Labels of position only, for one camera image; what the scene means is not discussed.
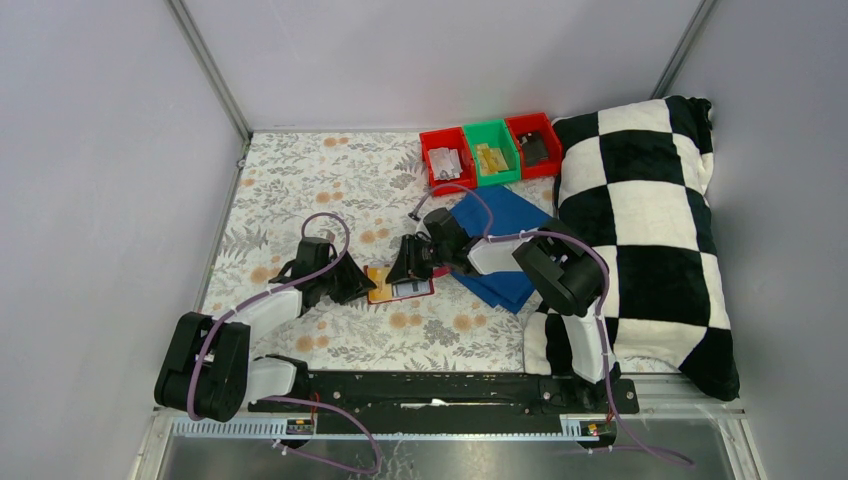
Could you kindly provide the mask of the red leather card holder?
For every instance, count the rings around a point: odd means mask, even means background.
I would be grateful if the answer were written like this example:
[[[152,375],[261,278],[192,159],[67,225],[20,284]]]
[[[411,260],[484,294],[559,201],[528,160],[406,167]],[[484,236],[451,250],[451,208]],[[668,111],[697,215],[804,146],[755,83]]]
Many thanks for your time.
[[[391,302],[426,297],[435,293],[435,286],[432,279],[426,281],[415,280],[391,285],[394,290],[394,300]]]

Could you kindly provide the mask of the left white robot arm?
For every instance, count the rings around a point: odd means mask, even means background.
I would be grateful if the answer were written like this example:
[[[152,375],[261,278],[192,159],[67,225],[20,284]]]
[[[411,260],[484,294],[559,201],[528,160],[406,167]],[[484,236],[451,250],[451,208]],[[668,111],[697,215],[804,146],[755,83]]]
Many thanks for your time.
[[[328,240],[302,239],[262,293],[216,320],[188,312],[177,321],[154,390],[155,402],[192,419],[231,420],[272,397],[296,411],[310,397],[306,362],[284,355],[256,356],[253,341],[307,313],[323,297],[345,304],[376,287],[346,251]]]

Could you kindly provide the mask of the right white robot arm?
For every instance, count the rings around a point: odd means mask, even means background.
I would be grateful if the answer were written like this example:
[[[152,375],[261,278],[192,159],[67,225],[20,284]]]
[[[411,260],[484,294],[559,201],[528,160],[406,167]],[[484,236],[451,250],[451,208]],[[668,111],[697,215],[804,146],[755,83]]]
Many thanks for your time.
[[[580,377],[575,402],[597,412],[613,398],[607,379],[613,361],[600,325],[610,273],[602,257],[561,220],[549,218],[530,230],[473,236],[445,208],[419,220],[402,237],[388,284],[428,281],[447,267],[466,276],[522,272],[544,303],[561,315],[571,349],[571,369]]]

